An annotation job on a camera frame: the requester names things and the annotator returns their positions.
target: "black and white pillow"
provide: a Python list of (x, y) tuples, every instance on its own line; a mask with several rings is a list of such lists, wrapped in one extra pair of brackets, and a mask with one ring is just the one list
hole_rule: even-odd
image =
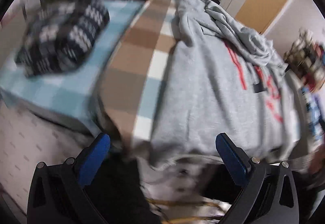
[(28, 24), (16, 64), (27, 76), (75, 70), (108, 22), (100, 0), (49, 4)]

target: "metal screw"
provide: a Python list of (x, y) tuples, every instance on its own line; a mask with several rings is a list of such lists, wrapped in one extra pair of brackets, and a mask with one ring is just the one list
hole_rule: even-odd
[(44, 167), (44, 165), (45, 165), (45, 164), (44, 164), (43, 162), (40, 162), (40, 163), (37, 164), (37, 168), (41, 169), (41, 168)]
[(252, 161), (254, 164), (259, 164), (261, 160), (260, 160), (259, 158), (252, 157), (252, 158), (251, 158), (251, 161)]
[(285, 168), (288, 168), (288, 167), (289, 167), (289, 164), (288, 164), (287, 162), (282, 162), (281, 164), (282, 164), (282, 166), (285, 167)]
[(72, 164), (74, 163), (74, 158), (73, 158), (73, 157), (70, 157), (70, 158), (66, 159), (66, 160), (65, 160), (65, 163), (66, 163), (67, 165), (72, 165)]

